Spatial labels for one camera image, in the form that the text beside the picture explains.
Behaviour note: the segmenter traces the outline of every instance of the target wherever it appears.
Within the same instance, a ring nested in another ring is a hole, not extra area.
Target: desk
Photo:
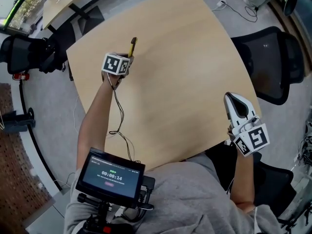
[[[121,132],[147,169],[226,140],[230,123],[223,97],[228,91],[249,99],[261,115],[237,50],[203,0],[144,1],[72,45],[67,56],[85,111],[102,83],[105,54],[127,53],[132,37],[138,37],[135,61],[117,90],[125,112]],[[109,130],[119,123],[113,100]],[[128,158],[119,136],[107,139],[105,151]]]
[[[43,29],[48,28],[52,21],[68,6],[70,6],[74,0],[47,0],[43,5]],[[77,13],[81,14],[82,11],[76,6],[71,6],[71,8]]]

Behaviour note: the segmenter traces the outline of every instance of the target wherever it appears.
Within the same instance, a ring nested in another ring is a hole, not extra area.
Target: floor
[[[94,6],[99,6],[104,18],[108,19],[141,1],[143,0],[100,0]],[[204,1],[211,9],[214,9],[220,0]],[[242,0],[226,1],[238,12],[248,16]],[[277,18],[266,5],[258,11],[256,23],[244,20],[230,8],[215,11],[214,14],[230,37],[250,34],[269,26],[281,28]],[[77,20],[74,20],[72,24],[76,37],[79,39],[81,33],[78,30]],[[32,107],[35,111],[37,120],[34,129],[35,137],[54,176],[66,181],[68,175],[74,172],[76,167],[78,134],[74,124],[79,130],[85,112],[78,98],[75,84],[68,78],[67,69],[64,73],[55,71],[47,75],[31,70],[30,75],[30,80],[24,83],[24,96],[26,106]],[[305,78],[301,84],[291,85],[289,98],[282,106],[275,106],[259,99],[262,121],[267,124],[271,140],[271,144],[261,151],[263,162],[275,167],[291,169],[297,147],[303,137],[311,100],[311,76]],[[301,176],[296,178],[295,184],[300,180]]]

